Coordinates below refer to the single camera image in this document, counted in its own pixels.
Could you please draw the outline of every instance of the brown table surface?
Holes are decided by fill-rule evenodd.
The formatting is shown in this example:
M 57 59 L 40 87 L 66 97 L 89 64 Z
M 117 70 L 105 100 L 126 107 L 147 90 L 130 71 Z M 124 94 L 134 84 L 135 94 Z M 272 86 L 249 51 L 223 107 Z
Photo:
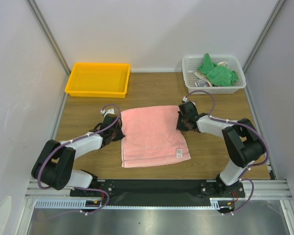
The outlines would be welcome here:
M 126 98 L 96 98 L 68 96 L 59 125 L 57 140 L 70 140 L 84 135 L 102 122 L 101 108 L 115 103 L 121 110 L 159 106 L 179 105 L 188 93 L 180 72 L 132 73 L 128 83 Z M 213 116 L 240 120 L 252 120 L 247 98 L 243 89 L 234 94 L 215 95 L 217 105 Z M 209 112 L 212 106 L 208 95 L 192 95 L 199 113 Z M 214 179 L 229 161 L 224 140 L 211 134 L 183 132 L 191 160 L 178 164 L 122 168 L 121 142 L 113 142 L 103 149 L 79 157 L 74 169 L 89 171 L 102 179 Z M 254 167 L 245 174 L 251 179 L 268 179 L 266 165 Z

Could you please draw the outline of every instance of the white plastic basket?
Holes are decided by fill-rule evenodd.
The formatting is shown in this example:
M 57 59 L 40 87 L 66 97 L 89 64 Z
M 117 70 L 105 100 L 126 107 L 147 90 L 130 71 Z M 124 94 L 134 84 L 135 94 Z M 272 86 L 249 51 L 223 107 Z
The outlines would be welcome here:
M 194 72 L 198 70 L 198 67 L 203 63 L 203 55 L 187 56 L 182 59 L 182 71 L 183 78 L 186 87 L 189 92 L 195 90 L 204 90 L 212 94 L 232 94 L 238 89 L 246 86 L 245 75 L 242 70 L 242 66 L 236 57 L 230 55 L 210 55 L 212 62 L 219 63 L 222 61 L 227 62 L 227 67 L 232 71 L 235 71 L 239 80 L 234 84 L 233 87 L 197 87 L 195 82 L 198 78 L 194 75 Z

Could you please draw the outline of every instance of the towel label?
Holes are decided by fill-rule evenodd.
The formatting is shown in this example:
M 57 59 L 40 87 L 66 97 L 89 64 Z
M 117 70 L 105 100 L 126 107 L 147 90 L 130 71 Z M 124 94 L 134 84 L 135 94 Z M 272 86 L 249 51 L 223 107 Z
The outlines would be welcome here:
M 181 149 L 181 148 L 178 148 L 178 149 L 176 150 L 176 157 L 177 157 L 177 158 L 182 158 L 182 157 L 183 157 L 182 149 Z

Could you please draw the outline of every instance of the pink towel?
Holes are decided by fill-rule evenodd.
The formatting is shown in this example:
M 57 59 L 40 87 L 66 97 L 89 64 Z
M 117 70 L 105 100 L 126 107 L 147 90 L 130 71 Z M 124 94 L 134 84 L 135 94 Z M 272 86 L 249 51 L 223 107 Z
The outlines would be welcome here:
M 122 167 L 168 165 L 189 160 L 186 141 L 176 130 L 178 111 L 178 106 L 123 111 Z

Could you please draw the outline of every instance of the yellow plastic bin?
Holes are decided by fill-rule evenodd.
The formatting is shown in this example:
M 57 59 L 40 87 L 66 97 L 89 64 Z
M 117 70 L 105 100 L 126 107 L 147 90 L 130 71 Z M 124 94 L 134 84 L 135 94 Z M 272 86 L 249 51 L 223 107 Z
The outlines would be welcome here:
M 65 92 L 71 96 L 125 98 L 129 64 L 76 63 Z

